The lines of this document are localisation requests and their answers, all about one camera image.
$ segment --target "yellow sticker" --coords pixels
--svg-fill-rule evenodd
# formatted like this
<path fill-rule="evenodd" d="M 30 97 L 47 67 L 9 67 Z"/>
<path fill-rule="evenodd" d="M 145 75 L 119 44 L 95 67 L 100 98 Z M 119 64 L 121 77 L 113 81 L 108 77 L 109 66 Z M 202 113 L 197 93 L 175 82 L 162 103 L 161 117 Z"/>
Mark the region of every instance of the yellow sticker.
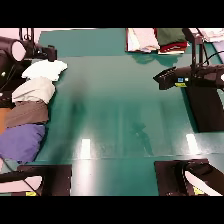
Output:
<path fill-rule="evenodd" d="M 175 83 L 176 87 L 187 87 L 185 83 Z"/>
<path fill-rule="evenodd" d="M 31 192 L 26 192 L 26 196 L 37 196 L 37 194 L 31 191 Z"/>
<path fill-rule="evenodd" d="M 197 187 L 194 187 L 194 193 L 195 195 L 204 194 L 204 192 L 199 190 Z"/>

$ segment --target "white folded shirt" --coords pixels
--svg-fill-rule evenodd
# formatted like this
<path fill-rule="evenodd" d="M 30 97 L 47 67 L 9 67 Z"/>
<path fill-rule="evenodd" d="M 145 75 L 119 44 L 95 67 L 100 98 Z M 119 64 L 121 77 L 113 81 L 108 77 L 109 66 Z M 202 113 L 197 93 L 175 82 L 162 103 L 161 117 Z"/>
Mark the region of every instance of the white folded shirt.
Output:
<path fill-rule="evenodd" d="M 59 74 L 67 69 L 68 65 L 62 61 L 55 60 L 50 62 L 48 60 L 38 61 L 29 66 L 22 74 L 22 78 L 34 79 L 38 77 L 45 77 L 51 81 L 58 81 Z"/>

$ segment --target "green table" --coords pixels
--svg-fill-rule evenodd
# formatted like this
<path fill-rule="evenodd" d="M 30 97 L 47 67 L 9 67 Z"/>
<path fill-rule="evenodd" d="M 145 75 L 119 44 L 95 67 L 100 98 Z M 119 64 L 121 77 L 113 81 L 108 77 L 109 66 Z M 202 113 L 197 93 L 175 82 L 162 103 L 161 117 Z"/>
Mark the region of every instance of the green table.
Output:
<path fill-rule="evenodd" d="M 55 45 L 68 69 L 33 164 L 72 163 L 72 195 L 158 195 L 158 160 L 208 158 L 224 171 L 224 134 L 195 132 L 184 91 L 159 91 L 152 79 L 189 65 L 190 48 L 179 56 L 125 53 L 124 29 L 46 32 L 40 43 Z"/>

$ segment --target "white cloth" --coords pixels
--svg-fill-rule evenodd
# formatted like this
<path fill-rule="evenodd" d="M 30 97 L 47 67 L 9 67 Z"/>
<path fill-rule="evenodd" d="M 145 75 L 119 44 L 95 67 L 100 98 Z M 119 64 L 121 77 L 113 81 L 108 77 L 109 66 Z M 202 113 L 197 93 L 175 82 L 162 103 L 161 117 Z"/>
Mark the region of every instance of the white cloth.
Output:
<path fill-rule="evenodd" d="M 48 60 L 38 61 L 29 66 L 22 74 L 23 78 L 37 78 L 46 77 L 51 81 L 58 81 L 59 74 L 64 71 L 68 65 L 62 61 L 55 60 L 50 62 Z"/>
<path fill-rule="evenodd" d="M 12 102 L 43 100 L 46 104 L 54 95 L 55 86 L 48 78 L 39 77 L 31 79 L 19 86 L 12 93 Z"/>
<path fill-rule="evenodd" d="M 153 47 L 155 50 L 160 49 L 153 28 L 133 28 L 133 30 L 141 49 L 145 47 Z"/>

